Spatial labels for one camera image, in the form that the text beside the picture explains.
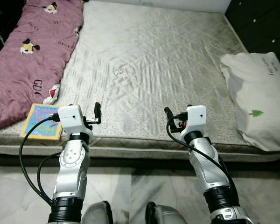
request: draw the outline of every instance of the pillowcase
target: pillowcase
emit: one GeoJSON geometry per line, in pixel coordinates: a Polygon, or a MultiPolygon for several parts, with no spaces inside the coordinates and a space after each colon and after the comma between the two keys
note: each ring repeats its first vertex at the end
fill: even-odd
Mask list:
{"type": "Polygon", "coordinates": [[[280,63],[276,55],[224,55],[220,68],[244,140],[265,151],[279,151],[280,63]]]}

